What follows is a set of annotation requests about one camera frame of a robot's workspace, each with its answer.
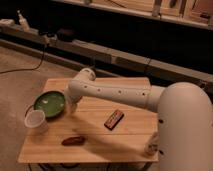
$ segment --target concrete floor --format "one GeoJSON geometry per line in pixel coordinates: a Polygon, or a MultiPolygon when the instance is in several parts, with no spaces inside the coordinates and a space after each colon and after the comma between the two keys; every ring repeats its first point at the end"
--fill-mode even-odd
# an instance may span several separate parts
{"type": "MultiPolygon", "coordinates": [[[[17,68],[31,68],[39,59],[0,47],[0,72],[17,68]]],[[[72,77],[77,71],[44,61],[37,71],[14,72],[0,75],[0,171],[29,170],[17,163],[26,128],[24,114],[42,92],[48,78],[72,77]]],[[[106,170],[107,164],[81,165],[73,170],[106,170]]],[[[41,170],[33,164],[34,170],[41,170]]],[[[135,165],[113,164],[111,170],[135,170],[135,165]]]]}

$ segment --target white bottle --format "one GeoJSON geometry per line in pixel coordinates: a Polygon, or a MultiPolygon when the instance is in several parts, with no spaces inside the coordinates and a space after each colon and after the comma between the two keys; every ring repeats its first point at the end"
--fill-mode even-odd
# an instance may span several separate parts
{"type": "Polygon", "coordinates": [[[26,20],[26,18],[24,18],[20,12],[20,10],[17,11],[18,16],[19,16],[19,23],[22,26],[24,31],[29,31],[30,30],[30,26],[26,20]]]}

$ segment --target white cup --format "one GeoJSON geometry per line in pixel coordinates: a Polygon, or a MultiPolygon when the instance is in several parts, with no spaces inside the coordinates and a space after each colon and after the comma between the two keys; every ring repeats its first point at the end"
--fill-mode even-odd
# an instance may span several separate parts
{"type": "Polygon", "coordinates": [[[29,112],[25,117],[24,124],[27,128],[32,130],[33,134],[42,134],[49,128],[42,110],[33,110],[29,112]]]}

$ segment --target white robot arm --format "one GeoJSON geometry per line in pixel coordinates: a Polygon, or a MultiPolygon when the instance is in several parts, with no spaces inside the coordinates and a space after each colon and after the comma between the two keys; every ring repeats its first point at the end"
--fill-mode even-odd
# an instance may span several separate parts
{"type": "Polygon", "coordinates": [[[77,103],[97,97],[157,112],[160,171],[213,171],[213,108],[206,93],[190,83],[158,86],[94,82],[85,68],[69,83],[65,96],[77,103]]]}

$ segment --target green bowl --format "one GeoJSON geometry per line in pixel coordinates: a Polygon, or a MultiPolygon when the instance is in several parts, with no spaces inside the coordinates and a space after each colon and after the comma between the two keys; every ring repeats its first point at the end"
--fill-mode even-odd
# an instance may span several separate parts
{"type": "Polygon", "coordinates": [[[40,95],[33,106],[34,110],[43,110],[46,118],[52,118],[64,110],[65,97],[59,91],[48,91],[40,95]]]}

